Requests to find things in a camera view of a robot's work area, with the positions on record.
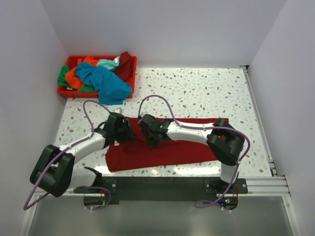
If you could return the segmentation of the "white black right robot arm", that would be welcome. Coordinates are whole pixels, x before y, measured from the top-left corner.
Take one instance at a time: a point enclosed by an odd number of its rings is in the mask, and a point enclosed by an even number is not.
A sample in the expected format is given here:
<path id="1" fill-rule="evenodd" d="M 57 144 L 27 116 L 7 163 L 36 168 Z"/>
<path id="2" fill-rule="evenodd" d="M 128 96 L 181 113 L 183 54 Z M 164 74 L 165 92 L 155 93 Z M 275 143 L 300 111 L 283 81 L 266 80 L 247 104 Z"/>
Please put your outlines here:
<path id="1" fill-rule="evenodd" d="M 164 141 L 188 141 L 208 146 L 221 162 L 221 191 L 231 193 L 237 187 L 240 154 L 246 138 L 228 121 L 221 118 L 207 124 L 179 122 L 175 119 L 159 121 L 146 114 L 140 118 L 138 126 L 150 146 Z"/>

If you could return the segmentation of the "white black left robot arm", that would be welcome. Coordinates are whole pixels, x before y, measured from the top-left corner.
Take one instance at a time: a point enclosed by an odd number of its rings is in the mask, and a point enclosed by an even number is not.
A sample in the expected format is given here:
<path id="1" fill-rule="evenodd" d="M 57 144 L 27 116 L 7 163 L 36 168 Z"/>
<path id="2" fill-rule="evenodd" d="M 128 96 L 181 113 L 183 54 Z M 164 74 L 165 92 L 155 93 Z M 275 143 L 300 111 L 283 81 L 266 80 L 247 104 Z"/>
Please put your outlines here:
<path id="1" fill-rule="evenodd" d="M 30 182 L 47 193 L 59 197 L 72 187 L 84 186 L 91 193 L 102 187 L 96 171 L 86 169 L 74 173 L 74 165 L 90 154 L 117 143 L 129 141 L 135 137 L 127 117 L 111 112 L 107 121 L 102 122 L 94 133 L 68 145 L 44 148 L 35 165 Z"/>

